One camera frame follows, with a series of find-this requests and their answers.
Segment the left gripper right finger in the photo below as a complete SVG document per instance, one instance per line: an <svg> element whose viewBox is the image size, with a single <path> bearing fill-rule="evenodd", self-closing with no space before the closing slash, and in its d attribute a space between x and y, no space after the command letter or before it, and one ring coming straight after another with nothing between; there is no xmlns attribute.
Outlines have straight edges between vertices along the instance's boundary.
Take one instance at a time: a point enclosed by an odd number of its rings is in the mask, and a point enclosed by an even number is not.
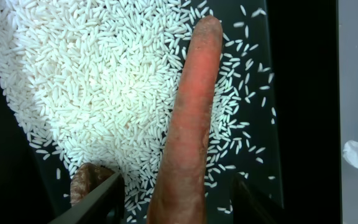
<svg viewBox="0 0 358 224"><path fill-rule="evenodd" d="M264 195L240 174L231 180L233 224L280 224L283 208Z"/></svg>

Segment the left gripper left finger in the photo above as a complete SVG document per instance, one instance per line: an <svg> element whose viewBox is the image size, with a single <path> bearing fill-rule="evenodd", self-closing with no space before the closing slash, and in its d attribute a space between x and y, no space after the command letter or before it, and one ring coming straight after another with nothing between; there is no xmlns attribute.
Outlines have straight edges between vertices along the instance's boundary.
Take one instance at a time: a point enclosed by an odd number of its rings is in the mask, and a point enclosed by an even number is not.
<svg viewBox="0 0 358 224"><path fill-rule="evenodd" d="M120 223L125 213L124 198L124 179L114 174L48 224Z"/></svg>

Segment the brown food scrap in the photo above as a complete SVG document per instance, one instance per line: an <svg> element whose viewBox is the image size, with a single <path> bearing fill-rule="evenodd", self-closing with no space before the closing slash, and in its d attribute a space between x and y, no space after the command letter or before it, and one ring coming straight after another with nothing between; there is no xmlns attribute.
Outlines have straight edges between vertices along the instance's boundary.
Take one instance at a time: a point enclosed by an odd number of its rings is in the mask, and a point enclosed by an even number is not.
<svg viewBox="0 0 358 224"><path fill-rule="evenodd" d="M73 176L70 184L70 203L75 206L91 191L110 178L114 171L90 162L84 163Z"/></svg>

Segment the orange carrot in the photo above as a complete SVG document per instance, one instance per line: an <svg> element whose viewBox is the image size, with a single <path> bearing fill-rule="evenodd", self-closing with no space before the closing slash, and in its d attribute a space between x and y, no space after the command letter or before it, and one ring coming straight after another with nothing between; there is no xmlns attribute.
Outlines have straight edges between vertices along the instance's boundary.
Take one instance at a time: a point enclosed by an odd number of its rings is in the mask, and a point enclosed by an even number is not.
<svg viewBox="0 0 358 224"><path fill-rule="evenodd" d="M206 223L204 173L223 28L200 19L180 78L147 223Z"/></svg>

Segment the white rice pile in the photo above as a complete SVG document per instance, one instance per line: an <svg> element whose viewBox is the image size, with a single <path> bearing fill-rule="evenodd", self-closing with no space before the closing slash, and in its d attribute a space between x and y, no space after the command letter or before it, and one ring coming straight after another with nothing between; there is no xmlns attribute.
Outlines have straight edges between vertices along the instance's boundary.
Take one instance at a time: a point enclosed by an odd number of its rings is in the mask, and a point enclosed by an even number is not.
<svg viewBox="0 0 358 224"><path fill-rule="evenodd" d="M145 223L196 23L223 49L206 158L210 223L232 176L282 202L265 1L0 1L0 89L52 180L90 162L122 175L124 223Z"/></svg>

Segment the black waste tray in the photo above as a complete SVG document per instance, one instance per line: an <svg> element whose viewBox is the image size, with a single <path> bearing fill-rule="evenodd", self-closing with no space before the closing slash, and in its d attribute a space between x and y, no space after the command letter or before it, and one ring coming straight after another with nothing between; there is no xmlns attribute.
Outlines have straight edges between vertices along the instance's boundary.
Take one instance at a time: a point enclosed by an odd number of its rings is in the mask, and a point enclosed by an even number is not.
<svg viewBox="0 0 358 224"><path fill-rule="evenodd" d="M337 1L269 1L284 223L341 223ZM69 202L0 89L0 223L47 223Z"/></svg>

